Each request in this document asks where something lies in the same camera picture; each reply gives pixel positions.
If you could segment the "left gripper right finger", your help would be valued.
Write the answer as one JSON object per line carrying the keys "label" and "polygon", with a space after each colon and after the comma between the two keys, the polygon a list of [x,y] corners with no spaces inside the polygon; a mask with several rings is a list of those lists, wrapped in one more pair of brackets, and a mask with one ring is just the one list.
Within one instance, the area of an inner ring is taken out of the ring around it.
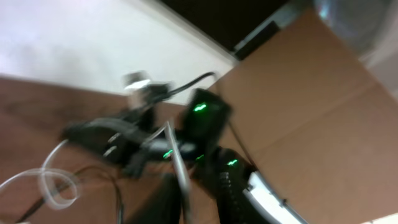
{"label": "left gripper right finger", "polygon": [[231,172],[221,172],[216,196],[221,224],[272,224],[274,219],[264,213]]}

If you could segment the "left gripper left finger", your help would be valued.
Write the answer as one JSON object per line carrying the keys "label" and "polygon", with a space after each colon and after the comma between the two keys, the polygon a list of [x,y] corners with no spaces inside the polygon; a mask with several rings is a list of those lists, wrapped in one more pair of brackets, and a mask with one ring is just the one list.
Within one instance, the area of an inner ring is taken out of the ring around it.
{"label": "left gripper left finger", "polygon": [[160,186],[126,224],[179,224],[182,211],[182,194],[174,175],[162,178]]}

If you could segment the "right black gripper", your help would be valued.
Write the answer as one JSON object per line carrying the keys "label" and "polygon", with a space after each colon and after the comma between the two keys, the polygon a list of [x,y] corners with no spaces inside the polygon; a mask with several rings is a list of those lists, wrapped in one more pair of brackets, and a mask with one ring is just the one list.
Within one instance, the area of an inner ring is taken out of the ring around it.
{"label": "right black gripper", "polygon": [[165,128],[156,126],[155,119],[153,108],[122,110],[112,116],[71,123],[64,127],[61,137],[120,168],[122,175],[138,179],[148,163],[171,158]]}

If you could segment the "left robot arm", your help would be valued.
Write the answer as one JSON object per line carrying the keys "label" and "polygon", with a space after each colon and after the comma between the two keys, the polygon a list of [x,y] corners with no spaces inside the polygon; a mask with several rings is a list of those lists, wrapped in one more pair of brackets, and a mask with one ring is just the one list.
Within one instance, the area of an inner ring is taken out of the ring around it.
{"label": "left robot arm", "polygon": [[[307,224],[300,215],[283,201],[279,201],[269,186],[252,172],[248,186],[237,189],[232,175],[222,175],[227,181],[226,192],[216,199],[221,224]],[[127,219],[129,224],[178,224],[183,210],[183,195],[174,177],[164,180],[164,185],[138,212]]]}

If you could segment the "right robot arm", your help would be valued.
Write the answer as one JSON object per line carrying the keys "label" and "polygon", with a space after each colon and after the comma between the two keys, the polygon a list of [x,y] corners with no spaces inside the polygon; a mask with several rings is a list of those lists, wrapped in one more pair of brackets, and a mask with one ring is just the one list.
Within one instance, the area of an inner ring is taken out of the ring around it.
{"label": "right robot arm", "polygon": [[148,162],[171,160],[174,150],[167,135],[174,134],[182,164],[195,167],[193,175],[207,191],[224,200],[239,200],[248,197],[255,169],[236,151],[218,144],[231,113],[232,107],[222,97],[197,88],[178,128],[171,122],[156,126],[154,104],[150,104],[144,111],[124,110],[73,123],[62,136],[138,179]]}

